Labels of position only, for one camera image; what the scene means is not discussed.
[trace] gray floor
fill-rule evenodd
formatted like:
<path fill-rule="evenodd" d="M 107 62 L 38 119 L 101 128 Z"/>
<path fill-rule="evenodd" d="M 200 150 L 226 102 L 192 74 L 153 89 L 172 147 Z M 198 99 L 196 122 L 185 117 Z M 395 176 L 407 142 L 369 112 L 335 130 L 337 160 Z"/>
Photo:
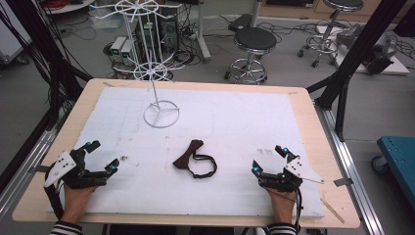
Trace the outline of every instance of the gray floor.
<path fill-rule="evenodd" d="M 58 24 L 70 24 L 84 20 L 86 12 L 61 15 Z M 262 22 L 293 27 L 309 23 L 305 21 L 287 21 L 265 19 Z M 207 28 L 213 25 L 211 34 L 232 34 L 226 30 L 227 23 L 222 18 L 206 20 Z M 113 42 L 118 35 L 125 34 L 124 26 L 119 29 L 89 28 L 90 22 L 76 26 L 75 34 L 64 39 L 66 46 L 79 62 L 94 77 L 106 77 L 112 72 L 111 64 L 103 48 Z M 316 54 L 305 52 L 303 58 L 297 52 L 303 44 L 307 33 L 294 31 L 282 35 L 282 42 L 276 49 L 262 58 L 268 70 L 268 80 L 263 85 L 307 87 L 335 71 L 324 57 L 318 68 L 310 66 Z M 415 40 L 404 38 L 415 45 Z M 228 83 L 223 79 L 227 66 L 237 58 L 245 57 L 233 43 L 232 37 L 206 37 L 212 54 L 207 64 L 199 63 L 183 70 L 174 71 L 175 81 Z M 396 57 L 406 66 L 415 67 L 414 60 L 398 53 Z M 414 210 L 392 175 L 379 176 L 373 173 L 370 162 L 381 152 L 376 140 L 384 135 L 413 136 L 415 132 L 415 72 L 402 75 L 369 75 L 356 73 L 349 85 L 346 106 L 345 139 L 360 177 L 366 188 L 373 207 L 381 221 L 386 234 L 415 234 Z M 311 94 L 319 96 L 321 91 Z M 41 120 L 48 109 L 48 86 L 41 79 L 33 64 L 24 66 L 14 63 L 0 70 L 0 170 L 3 171 L 10 159 L 16 154 L 34 126 Z M 52 223 L 16 222 L 11 218 L 13 207 L 0 221 L 1 234 L 47 234 Z M 101 224 L 85 224 L 85 234 L 101 233 Z M 187 228 L 179 229 L 186 234 Z M 329 234 L 367 234 L 362 224 L 357 229 L 331 229 Z"/>

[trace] black metal pole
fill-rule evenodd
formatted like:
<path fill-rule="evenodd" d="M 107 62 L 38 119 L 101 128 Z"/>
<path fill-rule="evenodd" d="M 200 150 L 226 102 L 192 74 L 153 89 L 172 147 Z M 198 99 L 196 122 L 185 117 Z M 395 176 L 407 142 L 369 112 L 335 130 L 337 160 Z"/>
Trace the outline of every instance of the black metal pole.
<path fill-rule="evenodd" d="M 332 76 L 325 79 L 324 82 L 316 83 L 307 88 L 310 92 L 322 88 L 327 84 L 323 94 L 315 100 L 317 106 L 330 110 L 333 102 L 340 95 L 338 112 L 336 115 L 336 133 L 343 139 L 343 125 L 346 111 L 346 95 L 348 84 L 356 72 L 357 68 L 363 62 L 364 56 L 367 55 L 386 31 L 392 20 L 403 7 L 407 0 L 382 0 L 373 13 L 369 22 L 361 31 L 356 41 L 348 51 L 345 59 L 339 66 L 338 70 Z"/>

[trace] aluminum rail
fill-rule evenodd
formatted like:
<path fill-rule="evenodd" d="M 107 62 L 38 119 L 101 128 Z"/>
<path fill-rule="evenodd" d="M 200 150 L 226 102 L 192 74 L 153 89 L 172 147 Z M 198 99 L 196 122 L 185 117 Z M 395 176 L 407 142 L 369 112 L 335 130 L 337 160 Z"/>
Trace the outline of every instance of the aluminum rail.
<path fill-rule="evenodd" d="M 366 193 L 360 176 L 354 166 L 353 159 L 351 158 L 350 152 L 348 151 L 345 142 L 342 142 L 335 130 L 336 118 L 333 116 L 331 111 L 325 111 L 320 107 L 316 107 L 317 113 L 321 115 L 323 120 L 321 122 L 326 124 L 326 129 L 332 137 L 334 146 L 336 147 L 337 157 L 342 164 L 344 177 L 350 178 L 352 184 L 348 185 L 351 189 L 354 200 L 357 202 L 361 216 L 364 219 L 366 228 L 371 235 L 384 235 L 385 232 L 382 225 L 376 216 L 375 210 L 372 207 L 372 203 Z"/>
<path fill-rule="evenodd" d="M 23 195 L 24 189 L 27 188 L 34 175 L 32 171 L 40 164 L 44 156 L 46 156 L 57 133 L 58 129 L 56 124 L 50 131 L 43 131 L 43 134 L 36 142 L 19 170 L 0 195 L 0 220 L 7 214 L 14 202 L 18 201 Z"/>

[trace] wheel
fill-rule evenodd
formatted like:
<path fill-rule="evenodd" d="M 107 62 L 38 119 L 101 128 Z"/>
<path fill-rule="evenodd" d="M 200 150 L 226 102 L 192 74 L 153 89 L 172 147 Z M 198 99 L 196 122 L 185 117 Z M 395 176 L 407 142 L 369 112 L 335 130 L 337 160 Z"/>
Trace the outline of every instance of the wheel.
<path fill-rule="evenodd" d="M 230 71 L 227 71 L 226 73 L 225 73 L 225 75 L 223 76 L 223 78 L 225 78 L 225 79 L 229 79 L 229 77 L 231 76 L 231 72 Z"/>
<path fill-rule="evenodd" d="M 311 66 L 312 66 L 313 68 L 318 67 L 318 60 L 317 60 L 317 61 L 314 61 L 314 62 L 311 64 Z"/>
<path fill-rule="evenodd" d="M 336 64 L 336 59 L 332 59 L 332 60 L 330 60 L 330 62 L 329 62 L 329 65 L 330 66 L 333 66 L 333 65 L 335 65 Z"/>
<path fill-rule="evenodd" d="M 383 156 L 376 156 L 372 159 L 372 169 L 376 174 L 386 174 L 389 171 L 388 163 Z"/>
<path fill-rule="evenodd" d="M 264 76 L 264 75 L 262 75 L 262 76 L 259 78 L 259 81 L 260 81 L 260 82 L 265 82 L 267 79 L 268 79 L 268 76 Z"/>
<path fill-rule="evenodd" d="M 16 57 L 16 61 L 18 61 L 22 65 L 28 65 L 28 57 L 26 54 L 20 54 Z"/>

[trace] human hand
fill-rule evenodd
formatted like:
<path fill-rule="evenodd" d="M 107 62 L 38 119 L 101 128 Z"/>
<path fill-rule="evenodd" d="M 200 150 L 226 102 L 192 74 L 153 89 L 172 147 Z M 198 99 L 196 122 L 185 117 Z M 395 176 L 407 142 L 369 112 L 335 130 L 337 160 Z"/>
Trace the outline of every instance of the human hand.
<path fill-rule="evenodd" d="M 275 222 L 292 223 L 293 208 L 296 202 L 296 192 L 279 192 L 275 189 L 265 188 L 271 197 Z"/>
<path fill-rule="evenodd" d="M 65 212 L 61 221 L 77 224 L 85 214 L 91 194 L 97 187 L 71 189 L 65 184 Z"/>

